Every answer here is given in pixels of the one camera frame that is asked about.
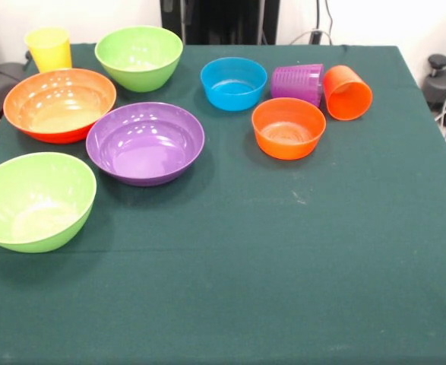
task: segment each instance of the yellow cup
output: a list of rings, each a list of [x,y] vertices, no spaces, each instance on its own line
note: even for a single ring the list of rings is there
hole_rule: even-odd
[[[39,28],[25,36],[25,43],[40,72],[72,68],[69,33],[64,28]]]

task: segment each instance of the dark green cloth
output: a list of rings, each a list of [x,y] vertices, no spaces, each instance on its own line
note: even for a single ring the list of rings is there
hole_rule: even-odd
[[[93,45],[72,55],[103,72]],[[205,99],[199,72],[224,56],[269,75],[346,64],[373,105],[327,118],[311,156],[274,160],[251,110]],[[0,163],[73,154],[98,193],[61,249],[0,248],[0,363],[446,363],[446,144],[397,48],[187,46],[161,89],[117,89],[117,106],[189,110],[204,150],[176,181],[135,188],[102,174],[83,142],[44,144],[2,121]]]

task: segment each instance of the lime green bowl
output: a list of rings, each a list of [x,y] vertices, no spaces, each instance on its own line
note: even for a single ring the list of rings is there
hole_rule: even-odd
[[[68,154],[25,154],[0,164],[0,246],[48,252],[83,227],[93,207],[96,179]]]
[[[138,93],[162,87],[175,71],[182,41],[170,30],[138,26],[116,30],[96,44],[94,54],[120,85]]]

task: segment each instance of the small orange bowl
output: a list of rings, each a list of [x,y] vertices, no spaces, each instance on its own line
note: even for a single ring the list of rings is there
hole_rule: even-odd
[[[85,139],[116,101],[115,85],[80,68],[44,72],[17,84],[3,103],[6,119],[39,141],[67,144]]]
[[[261,103],[251,121],[261,150],[281,160],[297,160],[310,154],[326,129],[326,119],[319,108],[292,97]]]

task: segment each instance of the white wall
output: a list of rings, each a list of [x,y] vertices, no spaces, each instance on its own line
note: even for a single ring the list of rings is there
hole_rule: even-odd
[[[446,54],[446,0],[328,2],[335,44],[398,45],[418,82],[429,71],[427,56]],[[279,44],[315,26],[315,0],[280,3]],[[324,0],[321,3],[321,27],[327,29]],[[23,62],[24,34],[35,27],[63,26],[73,43],[93,43],[111,30],[134,24],[161,25],[159,0],[0,0],[0,62]],[[307,41],[306,36],[300,43]]]
[[[161,26],[159,0],[0,0],[0,63],[25,62],[24,35],[65,27],[72,43],[95,43],[120,27]]]
[[[277,42],[286,44],[315,27],[315,0],[280,0]],[[334,44],[399,46],[414,78],[429,72],[427,57],[446,55],[446,0],[328,0]],[[328,27],[321,0],[321,28]],[[307,43],[304,36],[297,43]]]

